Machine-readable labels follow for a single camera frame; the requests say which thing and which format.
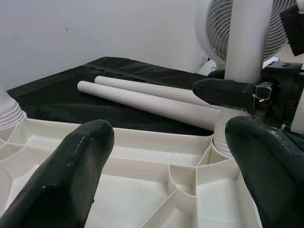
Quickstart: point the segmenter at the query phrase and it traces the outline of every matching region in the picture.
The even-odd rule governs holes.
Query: white pvc pipe
[[[296,0],[296,4],[299,8],[299,13],[304,14],[304,0]]]
[[[273,0],[234,0],[225,79],[256,84],[261,76]],[[231,156],[225,139],[227,121],[245,112],[223,108],[216,122],[216,148]]]
[[[304,134],[304,90],[302,91],[302,95],[294,114],[294,119],[291,124],[291,131]]]
[[[220,113],[220,110],[213,108],[188,104],[85,81],[79,82],[77,88],[83,93],[98,96],[153,114],[165,116],[170,119],[191,124],[210,131],[213,131],[214,122]]]
[[[109,78],[103,76],[97,76],[95,78],[95,83],[100,85],[106,85],[110,87],[115,87],[119,89],[126,89],[129,91],[134,91],[142,94],[148,94],[153,96],[159,96],[175,101],[186,102],[194,105],[200,105],[208,108],[221,109],[219,106],[210,105],[207,102],[199,99],[194,95],[192,90],[179,89],[162,85],[152,85],[141,82],[133,82],[128,80],[121,80],[116,78]]]

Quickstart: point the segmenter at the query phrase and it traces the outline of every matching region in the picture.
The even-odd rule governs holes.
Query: fan grille
[[[223,64],[227,59],[232,3],[233,0],[213,0],[207,12],[207,44]],[[293,5],[295,0],[274,0],[264,59],[272,57],[287,42],[280,12]]]

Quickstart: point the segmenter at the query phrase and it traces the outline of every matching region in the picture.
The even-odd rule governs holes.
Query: white plastic tray
[[[25,119],[0,132],[0,215],[79,125]],[[236,162],[212,136],[114,129],[86,228],[258,228]]]

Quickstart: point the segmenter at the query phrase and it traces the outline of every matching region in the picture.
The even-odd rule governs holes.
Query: white rod
[[[121,80],[117,78],[97,76],[95,78],[95,83],[100,85],[106,85],[110,87],[115,87],[119,89],[126,89],[129,91],[134,91],[142,94],[148,94],[153,96],[159,96],[175,101],[186,102],[194,105],[200,105],[204,107],[221,109],[219,106],[210,105],[207,102],[199,99],[194,95],[192,90],[179,89],[162,85],[152,85],[141,82],[133,82],[128,80]]]
[[[83,93],[98,96],[153,114],[165,116],[170,119],[191,124],[210,131],[213,131],[214,122],[220,113],[220,110],[213,108],[188,104],[85,81],[79,82],[77,88]]]
[[[272,4],[273,0],[233,1],[225,79],[252,84],[259,81]],[[214,131],[216,148],[230,156],[225,126],[230,118],[238,115],[247,114],[223,108]]]
[[[302,91],[302,95],[294,114],[294,119],[291,124],[291,131],[304,134],[304,90]]]

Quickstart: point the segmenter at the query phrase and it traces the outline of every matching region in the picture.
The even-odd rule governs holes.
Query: black cloth
[[[17,100],[22,110],[32,119],[78,124],[104,119],[113,127],[118,128],[190,135],[212,134],[205,129],[87,95],[77,90],[79,81],[94,82],[96,76],[184,89],[191,89],[196,81],[206,78],[203,75],[126,58],[104,57],[16,87],[8,93]]]

